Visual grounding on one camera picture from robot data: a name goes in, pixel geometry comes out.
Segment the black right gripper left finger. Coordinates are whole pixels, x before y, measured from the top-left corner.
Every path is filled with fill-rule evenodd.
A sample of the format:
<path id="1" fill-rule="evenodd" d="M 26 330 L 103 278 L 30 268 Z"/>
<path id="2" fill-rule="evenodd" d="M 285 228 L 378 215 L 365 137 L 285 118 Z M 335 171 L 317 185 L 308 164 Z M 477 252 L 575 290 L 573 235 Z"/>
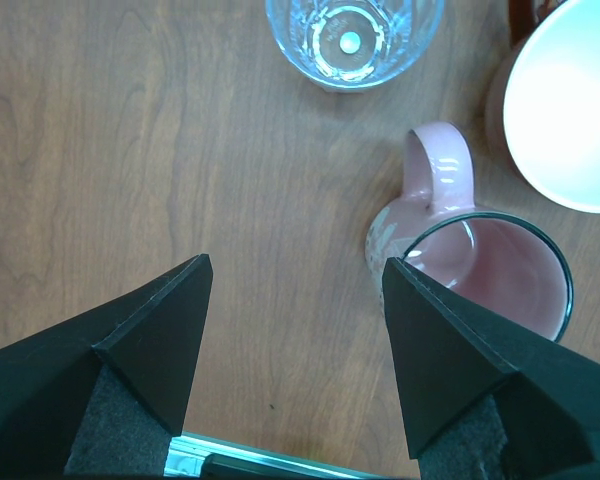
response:
<path id="1" fill-rule="evenodd" d="M 197 255 L 0 349 L 0 475 L 159 475 L 182 433 L 213 270 Z"/>

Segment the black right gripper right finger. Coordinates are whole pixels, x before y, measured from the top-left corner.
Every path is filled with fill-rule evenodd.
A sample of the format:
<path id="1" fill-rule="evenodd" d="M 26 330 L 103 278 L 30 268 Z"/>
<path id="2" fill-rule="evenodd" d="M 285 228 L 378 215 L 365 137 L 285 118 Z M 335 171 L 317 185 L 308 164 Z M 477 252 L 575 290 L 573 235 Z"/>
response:
<path id="1" fill-rule="evenodd" d="M 384 309 L 424 475 L 600 475 L 600 364 L 392 258 Z"/>

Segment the pink ghost pattern mug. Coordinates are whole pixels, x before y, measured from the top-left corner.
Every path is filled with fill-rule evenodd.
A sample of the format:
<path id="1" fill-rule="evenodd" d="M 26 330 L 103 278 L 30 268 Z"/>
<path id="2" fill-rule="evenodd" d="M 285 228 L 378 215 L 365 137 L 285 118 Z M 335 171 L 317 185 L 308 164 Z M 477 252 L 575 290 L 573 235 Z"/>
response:
<path id="1" fill-rule="evenodd" d="M 402 191 L 379 211 L 365 258 L 381 291 L 388 259 L 404 260 L 468 300 L 557 342 L 574 284 L 556 243 L 534 224 L 475 203 L 468 144 L 451 123 L 406 135 Z"/>

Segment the dark red mug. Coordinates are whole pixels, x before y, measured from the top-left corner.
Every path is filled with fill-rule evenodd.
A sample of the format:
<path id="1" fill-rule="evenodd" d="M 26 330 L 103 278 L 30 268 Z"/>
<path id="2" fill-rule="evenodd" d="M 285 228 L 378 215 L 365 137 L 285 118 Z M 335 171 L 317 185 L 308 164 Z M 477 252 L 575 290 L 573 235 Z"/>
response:
<path id="1" fill-rule="evenodd" d="M 566 208 L 600 214 L 600 0 L 510 1 L 512 49 L 484 114 L 491 154 Z"/>

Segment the clear glass cup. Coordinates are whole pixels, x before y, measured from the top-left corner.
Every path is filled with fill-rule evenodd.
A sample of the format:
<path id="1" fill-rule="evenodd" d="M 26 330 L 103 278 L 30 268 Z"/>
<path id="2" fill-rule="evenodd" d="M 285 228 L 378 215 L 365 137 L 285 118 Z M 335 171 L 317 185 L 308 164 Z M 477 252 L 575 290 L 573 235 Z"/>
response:
<path id="1" fill-rule="evenodd" d="M 424 53 L 445 2 L 267 0 L 272 35 L 286 60 L 326 91 L 382 85 Z"/>

